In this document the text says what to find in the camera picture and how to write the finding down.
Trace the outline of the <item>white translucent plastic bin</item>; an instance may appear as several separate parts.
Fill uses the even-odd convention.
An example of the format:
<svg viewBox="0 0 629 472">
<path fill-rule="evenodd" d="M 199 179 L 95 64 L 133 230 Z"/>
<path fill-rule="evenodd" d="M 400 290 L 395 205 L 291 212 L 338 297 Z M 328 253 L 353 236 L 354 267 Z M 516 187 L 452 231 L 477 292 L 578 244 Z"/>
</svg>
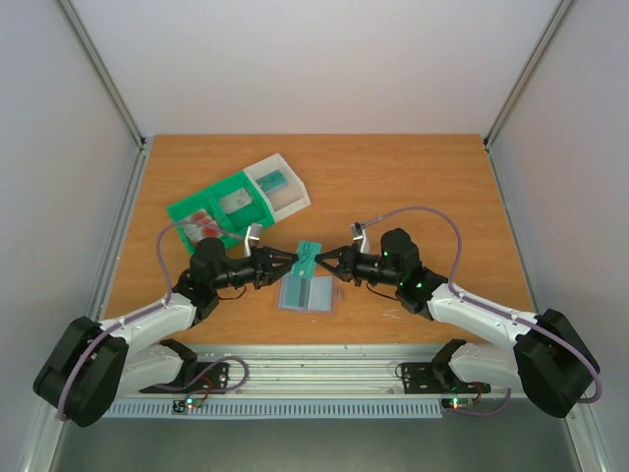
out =
<svg viewBox="0 0 629 472">
<path fill-rule="evenodd" d="M 311 205 L 304 182 L 280 153 L 245 167 L 244 173 L 257 186 L 275 222 Z"/>
</svg>

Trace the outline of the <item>red circle white card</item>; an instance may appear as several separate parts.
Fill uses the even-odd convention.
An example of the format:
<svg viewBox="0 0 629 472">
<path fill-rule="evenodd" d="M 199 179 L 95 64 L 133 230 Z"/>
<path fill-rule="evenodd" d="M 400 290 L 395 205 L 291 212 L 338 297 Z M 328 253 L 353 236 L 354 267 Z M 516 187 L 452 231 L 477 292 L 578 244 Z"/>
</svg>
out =
<svg viewBox="0 0 629 472">
<path fill-rule="evenodd" d="M 222 236 L 218 227 L 213 222 L 205 222 L 203 225 L 190 225 L 186 228 L 189 241 L 195 246 L 205 238 L 220 238 Z"/>
</svg>

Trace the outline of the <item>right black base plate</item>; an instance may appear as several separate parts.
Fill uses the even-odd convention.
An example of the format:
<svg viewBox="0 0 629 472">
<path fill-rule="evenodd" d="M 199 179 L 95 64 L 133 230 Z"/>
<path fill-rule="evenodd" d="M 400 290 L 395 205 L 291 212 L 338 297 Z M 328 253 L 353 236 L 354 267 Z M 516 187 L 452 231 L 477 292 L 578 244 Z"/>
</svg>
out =
<svg viewBox="0 0 629 472">
<path fill-rule="evenodd" d="M 405 394 L 491 392 L 488 383 L 463 382 L 449 367 L 439 367 L 429 362 L 400 363 L 395 368 L 395 376 L 401 381 Z"/>
</svg>

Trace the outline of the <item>red circle card in bin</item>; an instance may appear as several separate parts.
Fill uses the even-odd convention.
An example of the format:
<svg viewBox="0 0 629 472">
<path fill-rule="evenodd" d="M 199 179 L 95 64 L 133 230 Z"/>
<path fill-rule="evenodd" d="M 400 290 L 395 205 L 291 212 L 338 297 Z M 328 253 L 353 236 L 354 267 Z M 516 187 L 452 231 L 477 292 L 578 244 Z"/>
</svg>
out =
<svg viewBox="0 0 629 472">
<path fill-rule="evenodd" d="M 201 229 L 215 229 L 215 221 L 214 219 L 205 211 L 198 210 L 194 213 L 184 217 L 179 223 L 183 227 L 195 227 Z"/>
</svg>

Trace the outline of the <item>green plastic bin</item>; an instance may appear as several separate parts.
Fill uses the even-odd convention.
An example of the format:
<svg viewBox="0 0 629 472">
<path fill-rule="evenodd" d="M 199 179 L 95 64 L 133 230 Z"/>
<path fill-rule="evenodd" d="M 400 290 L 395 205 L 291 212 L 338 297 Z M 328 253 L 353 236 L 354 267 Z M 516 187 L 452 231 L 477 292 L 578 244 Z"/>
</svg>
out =
<svg viewBox="0 0 629 472">
<path fill-rule="evenodd" d="M 246 193 L 245 203 L 235 207 L 227 200 L 237 193 Z M 166 207 L 172 222 L 187 219 L 204 210 L 221 230 L 244 237 L 247 228 L 258 223 L 268 228 L 275 223 L 271 209 L 259 186 L 244 172 L 234 173 L 188 197 Z"/>
</svg>

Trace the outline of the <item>aluminium rail frame front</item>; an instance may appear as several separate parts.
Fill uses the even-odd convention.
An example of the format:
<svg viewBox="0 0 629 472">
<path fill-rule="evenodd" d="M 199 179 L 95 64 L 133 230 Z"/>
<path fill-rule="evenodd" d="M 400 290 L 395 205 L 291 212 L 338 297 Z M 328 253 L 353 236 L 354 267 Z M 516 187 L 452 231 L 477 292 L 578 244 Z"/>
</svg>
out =
<svg viewBox="0 0 629 472">
<path fill-rule="evenodd" d="M 405 374 L 405 364 L 422 364 L 430 375 L 436 344 L 368 345 L 193 345 L 184 350 L 201 369 L 212 363 L 226 364 L 226 381 L 214 389 L 229 389 L 254 396 L 343 396 L 381 395 L 408 392 L 419 377 Z M 131 357 L 114 383 L 111 395 L 104 387 L 96 396 L 111 403 L 118 398 L 140 394 L 177 394 L 199 386 L 202 372 L 180 383 L 176 375 L 183 360 L 174 348 L 154 345 Z"/>
</svg>

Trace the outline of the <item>aluminium corner post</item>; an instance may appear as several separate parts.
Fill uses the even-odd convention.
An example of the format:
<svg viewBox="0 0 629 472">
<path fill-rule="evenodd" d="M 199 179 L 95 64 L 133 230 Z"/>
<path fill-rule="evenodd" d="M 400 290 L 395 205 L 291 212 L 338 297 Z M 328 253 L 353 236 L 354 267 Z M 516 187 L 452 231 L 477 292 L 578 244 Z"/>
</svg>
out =
<svg viewBox="0 0 629 472">
<path fill-rule="evenodd" d="M 63 15 L 67 25 L 72 31 L 81 50 L 83 51 L 87 62 L 95 72 L 97 78 L 104 87 L 107 95 L 113 103 L 118 115 L 123 121 L 127 132 L 138 149 L 142 149 L 145 143 L 145 137 L 140 131 L 135 118 L 133 117 L 123 95 L 116 86 L 101 54 L 99 53 L 95 42 L 93 41 L 78 8 L 71 0 L 56 0 L 55 4 Z"/>
<path fill-rule="evenodd" d="M 490 152 L 500 133 L 504 129 L 507 121 L 514 112 L 517 104 L 523 97 L 525 91 L 535 77 L 543 60 L 551 46 L 558 37 L 561 29 L 566 23 L 569 15 L 577 5 L 577 0 L 560 0 L 556 2 L 551 14 L 546 21 L 542 32 L 536 40 L 532 51 L 527 56 L 524 65 L 518 74 L 515 83 L 507 93 L 499 111 L 490 125 L 483 143 L 486 152 Z"/>
</svg>

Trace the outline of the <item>right small circuit board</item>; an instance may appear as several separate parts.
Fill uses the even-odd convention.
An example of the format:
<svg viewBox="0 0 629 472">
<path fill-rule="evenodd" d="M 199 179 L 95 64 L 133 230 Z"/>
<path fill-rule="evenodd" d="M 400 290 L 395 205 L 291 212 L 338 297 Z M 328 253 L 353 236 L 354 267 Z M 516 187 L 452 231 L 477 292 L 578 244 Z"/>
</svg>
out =
<svg viewBox="0 0 629 472">
<path fill-rule="evenodd" d="M 453 396 L 441 399 L 441 406 L 444 409 L 449 410 L 462 410 L 469 409 L 476 406 L 479 403 L 478 398 L 462 398 L 460 396 Z"/>
</svg>

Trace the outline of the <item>grey card in green bin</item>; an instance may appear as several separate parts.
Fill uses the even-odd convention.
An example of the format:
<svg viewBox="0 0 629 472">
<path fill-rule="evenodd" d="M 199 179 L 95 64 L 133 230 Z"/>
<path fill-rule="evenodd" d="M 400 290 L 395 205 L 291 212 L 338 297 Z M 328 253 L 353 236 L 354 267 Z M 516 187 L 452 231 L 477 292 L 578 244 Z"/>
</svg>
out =
<svg viewBox="0 0 629 472">
<path fill-rule="evenodd" d="M 252 202 L 253 198 L 245 188 L 239 188 L 219 200 L 220 207 L 225 214 L 235 213 L 249 206 Z"/>
</svg>

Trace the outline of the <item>teal credit card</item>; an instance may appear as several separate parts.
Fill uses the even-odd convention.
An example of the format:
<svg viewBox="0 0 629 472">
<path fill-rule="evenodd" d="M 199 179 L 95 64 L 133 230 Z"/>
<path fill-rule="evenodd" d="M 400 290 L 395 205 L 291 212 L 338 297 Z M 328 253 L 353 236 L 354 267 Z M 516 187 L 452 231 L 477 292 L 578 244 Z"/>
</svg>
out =
<svg viewBox="0 0 629 472">
<path fill-rule="evenodd" d="M 315 257 L 320 253 L 322 245 L 318 242 L 300 241 L 297 247 L 298 260 L 291 268 L 294 276 L 311 279 L 315 275 Z"/>
</svg>

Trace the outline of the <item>pink card holder wallet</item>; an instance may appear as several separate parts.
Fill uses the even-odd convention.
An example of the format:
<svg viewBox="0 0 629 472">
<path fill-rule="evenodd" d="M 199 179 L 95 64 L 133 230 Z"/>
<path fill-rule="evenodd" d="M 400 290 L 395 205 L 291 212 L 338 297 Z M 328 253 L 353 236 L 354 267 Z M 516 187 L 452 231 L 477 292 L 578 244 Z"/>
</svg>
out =
<svg viewBox="0 0 629 472">
<path fill-rule="evenodd" d="M 287 274 L 281 279 L 276 307 L 299 313 L 333 314 L 343 295 L 331 275 L 304 278 Z"/>
</svg>

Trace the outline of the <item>left aluminium corner post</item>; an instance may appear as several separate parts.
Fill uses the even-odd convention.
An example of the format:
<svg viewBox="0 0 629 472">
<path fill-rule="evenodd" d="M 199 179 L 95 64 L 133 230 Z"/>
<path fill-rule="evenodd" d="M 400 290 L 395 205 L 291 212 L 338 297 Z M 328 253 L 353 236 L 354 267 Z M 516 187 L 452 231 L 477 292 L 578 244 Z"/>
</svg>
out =
<svg viewBox="0 0 629 472">
<path fill-rule="evenodd" d="M 140 131 L 135 118 L 133 117 L 123 95 L 116 86 L 101 54 L 99 53 L 95 42 L 93 41 L 78 8 L 71 0 L 56 0 L 55 4 L 63 15 L 67 25 L 72 31 L 81 50 L 83 51 L 87 62 L 95 72 L 97 78 L 104 87 L 107 95 L 113 103 L 118 115 L 123 121 L 127 132 L 138 149 L 142 149 L 145 143 L 145 137 Z"/>
</svg>

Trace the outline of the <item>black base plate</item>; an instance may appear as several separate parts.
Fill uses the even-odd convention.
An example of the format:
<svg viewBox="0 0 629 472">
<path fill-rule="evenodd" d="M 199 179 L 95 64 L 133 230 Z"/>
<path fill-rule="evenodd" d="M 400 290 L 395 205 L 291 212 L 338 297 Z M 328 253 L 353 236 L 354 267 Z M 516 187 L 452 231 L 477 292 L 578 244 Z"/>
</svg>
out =
<svg viewBox="0 0 629 472">
<path fill-rule="evenodd" d="M 229 369 L 227 362 L 220 362 L 213 367 L 209 363 L 198 362 L 171 383 L 152 385 L 141 389 L 140 393 L 188 393 L 208 388 L 217 391 L 227 387 Z"/>
<path fill-rule="evenodd" d="M 449 367 L 439 367 L 429 362 L 400 363 L 395 368 L 395 376 L 401 381 L 405 394 L 491 392 L 488 383 L 463 382 Z"/>
</svg>

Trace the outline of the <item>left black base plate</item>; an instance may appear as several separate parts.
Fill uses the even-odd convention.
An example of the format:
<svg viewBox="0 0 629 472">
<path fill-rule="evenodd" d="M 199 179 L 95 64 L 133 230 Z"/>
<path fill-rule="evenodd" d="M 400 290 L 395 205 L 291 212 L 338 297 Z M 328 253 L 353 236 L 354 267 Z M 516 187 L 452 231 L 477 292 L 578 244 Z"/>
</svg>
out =
<svg viewBox="0 0 629 472">
<path fill-rule="evenodd" d="M 213 367 L 209 363 L 198 362 L 171 383 L 152 385 L 141 389 L 140 393 L 188 393 L 208 388 L 217 391 L 227 387 L 229 369 L 227 362 L 220 362 Z"/>
</svg>

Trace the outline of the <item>left small circuit board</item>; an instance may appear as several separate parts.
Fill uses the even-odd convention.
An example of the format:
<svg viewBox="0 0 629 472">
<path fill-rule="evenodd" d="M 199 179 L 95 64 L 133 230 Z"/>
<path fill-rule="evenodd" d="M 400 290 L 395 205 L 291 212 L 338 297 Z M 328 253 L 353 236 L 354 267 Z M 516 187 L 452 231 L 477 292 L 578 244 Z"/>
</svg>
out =
<svg viewBox="0 0 629 472">
<path fill-rule="evenodd" d="M 204 404 L 204 401 L 200 398 L 186 398 L 181 400 L 174 400 L 172 402 L 171 411 L 173 414 L 188 414 L 191 411 L 200 409 Z"/>
</svg>

